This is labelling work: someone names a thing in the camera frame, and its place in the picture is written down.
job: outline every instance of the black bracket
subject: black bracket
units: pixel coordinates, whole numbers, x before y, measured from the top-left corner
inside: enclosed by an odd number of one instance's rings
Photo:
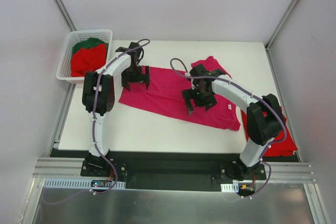
[[[195,77],[218,77],[223,74],[226,73],[220,69],[208,71],[202,64],[199,64],[190,70],[190,75]],[[193,85],[195,85],[195,87],[197,88],[186,89],[182,91],[182,96],[187,106],[189,115],[191,115],[194,111],[191,100],[194,100],[196,107],[205,107],[206,111],[208,111],[210,108],[217,104],[214,92],[212,90],[212,81],[214,81],[214,79],[193,79]]]
[[[246,168],[240,165],[240,159],[238,159],[231,163],[221,163],[219,171],[222,180],[253,180],[253,175],[256,175],[257,180],[266,180],[265,167],[261,163]]]
[[[97,87],[98,73],[88,71],[85,74],[82,103],[86,110],[90,113],[93,111],[93,104],[95,102],[95,88]],[[113,76],[106,74],[102,75],[100,79],[101,90],[99,91],[97,99],[96,113],[104,115],[106,112],[111,111],[114,106],[114,84]]]
[[[262,98],[277,113],[285,123],[278,99],[273,94]],[[247,133],[251,140],[264,146],[271,138],[276,137],[282,130],[280,122],[273,113],[260,101],[247,107]]]
[[[125,52],[138,46],[140,46],[139,43],[131,42],[128,48],[119,47],[116,52]],[[121,73],[121,85],[130,91],[130,83],[145,83],[146,88],[148,89],[148,86],[150,84],[149,66],[145,66],[145,73],[142,73],[142,67],[138,66],[144,56],[143,48],[139,48],[135,51],[129,52],[128,55],[131,56],[131,66]]]
[[[122,159],[110,159],[110,161],[117,170],[118,181],[124,182],[127,175],[126,161]],[[111,166],[102,157],[96,157],[93,156],[91,153],[88,153],[82,163],[80,175],[83,177],[108,178],[111,175],[111,169]]]

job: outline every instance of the white plastic basket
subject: white plastic basket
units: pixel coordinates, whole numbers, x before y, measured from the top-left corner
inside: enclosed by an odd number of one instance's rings
[[[83,40],[87,40],[90,37],[98,38],[109,44],[106,56],[106,62],[110,59],[111,43],[113,32],[111,30],[99,29],[99,30],[82,30],[72,31],[66,37],[64,47],[62,50],[61,58],[56,71],[56,78],[59,80],[66,80],[72,84],[84,83],[84,77],[72,77],[71,76],[71,57],[73,46]]]

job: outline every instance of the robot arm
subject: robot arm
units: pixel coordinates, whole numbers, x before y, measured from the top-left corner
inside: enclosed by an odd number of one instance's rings
[[[95,144],[99,151],[106,156],[111,145],[110,126],[108,125],[108,117],[114,105],[114,78],[121,76],[121,84],[130,90],[129,83],[138,82],[145,83],[149,86],[149,67],[145,67],[145,73],[142,73],[142,67],[139,62],[143,57],[143,49],[124,52],[132,48],[139,47],[139,43],[132,42],[128,48],[118,48],[114,57],[102,68],[96,72],[89,71],[85,75],[82,103],[85,105],[89,113],[90,129],[93,128],[95,122],[95,140],[91,134],[91,147],[89,155],[100,157]],[[100,85],[97,86],[98,76],[101,74]],[[96,111],[93,112],[96,89],[99,89],[97,97]]]
[[[212,78],[202,78],[204,76],[212,76]],[[197,65],[190,71],[190,78],[192,88],[182,91],[189,114],[193,112],[191,99],[196,106],[204,106],[208,110],[217,103],[214,94],[225,97],[247,114],[247,131],[250,138],[237,162],[225,171],[232,179],[244,180],[257,168],[268,144],[281,132],[281,123],[261,101],[254,98],[261,96],[248,96],[244,92],[245,88],[237,85],[237,82],[233,85],[230,76],[219,69],[209,72],[203,65]],[[284,123],[277,98],[269,94],[262,99]]]

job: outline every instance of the pink t-shirt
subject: pink t-shirt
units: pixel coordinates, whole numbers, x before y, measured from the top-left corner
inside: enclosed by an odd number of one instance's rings
[[[215,69],[224,71],[213,56],[193,63],[192,67],[198,64],[203,64],[209,71]],[[144,84],[131,83],[130,86],[131,91],[123,89],[120,103],[191,123],[219,129],[239,130],[236,106],[220,95],[215,95],[217,105],[208,111],[205,111],[204,107],[194,107],[194,112],[189,115],[182,91],[190,89],[191,82],[178,76],[172,69],[150,67],[148,90]]]

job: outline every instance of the white table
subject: white table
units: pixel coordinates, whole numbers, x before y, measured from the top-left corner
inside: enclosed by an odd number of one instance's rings
[[[127,47],[129,43],[113,41],[111,57],[118,47]],[[142,65],[170,68],[170,59],[178,57],[189,70],[192,62],[212,55],[234,80],[251,91],[278,96],[264,45],[260,42],[152,41],[144,51]],[[179,62],[175,66],[183,70]],[[120,83],[121,78],[115,78],[115,104],[109,122],[113,132],[111,150],[240,153],[244,149],[246,138],[239,108],[236,111],[241,123],[239,131],[216,129],[120,104]],[[60,150],[87,151],[90,147],[91,128],[81,98],[82,85],[77,85],[60,139]]]

